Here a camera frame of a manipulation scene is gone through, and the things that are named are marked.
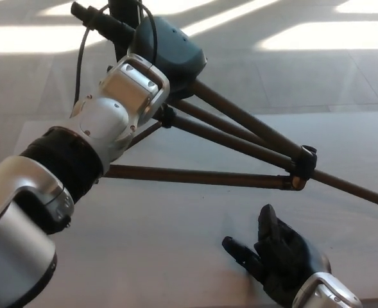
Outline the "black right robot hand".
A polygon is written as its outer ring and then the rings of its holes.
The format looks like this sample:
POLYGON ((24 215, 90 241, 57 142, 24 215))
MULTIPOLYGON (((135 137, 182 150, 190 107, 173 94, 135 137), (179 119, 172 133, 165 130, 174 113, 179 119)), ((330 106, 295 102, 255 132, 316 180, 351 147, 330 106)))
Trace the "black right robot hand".
POLYGON ((298 291, 313 274, 331 272, 325 254, 278 218, 270 204, 260 211, 258 240, 253 250, 230 236, 222 240, 222 246, 282 307, 292 306, 298 291))

